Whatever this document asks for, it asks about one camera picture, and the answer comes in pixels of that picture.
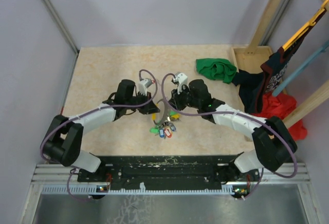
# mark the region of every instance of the yellow strap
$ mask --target yellow strap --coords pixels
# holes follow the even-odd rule
[[[305,32],[308,30],[310,26],[315,26],[316,19],[325,11],[325,5],[329,2],[329,0],[325,0],[322,3],[321,8],[314,14],[314,16],[300,28],[282,47],[286,51],[295,41],[297,41]]]

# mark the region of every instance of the wooden tabletop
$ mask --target wooden tabletop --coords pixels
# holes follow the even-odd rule
[[[82,48],[72,78],[64,115],[71,116],[97,107],[117,90],[122,79],[138,83],[138,71],[145,68],[161,81],[168,73],[184,72],[189,81],[203,79],[212,97],[238,107],[233,84],[211,81],[195,70],[195,60],[229,57],[231,45],[119,46]],[[170,97],[176,88],[166,81]],[[153,94],[155,86],[149,91]],[[160,91],[154,101],[162,98]],[[187,113],[196,113],[186,108]],[[95,155],[224,155],[253,149],[252,142],[230,128],[215,125],[201,117],[183,116],[175,122],[177,132],[172,138],[161,139],[149,132],[151,115],[139,112],[107,123],[83,137],[82,149]]]

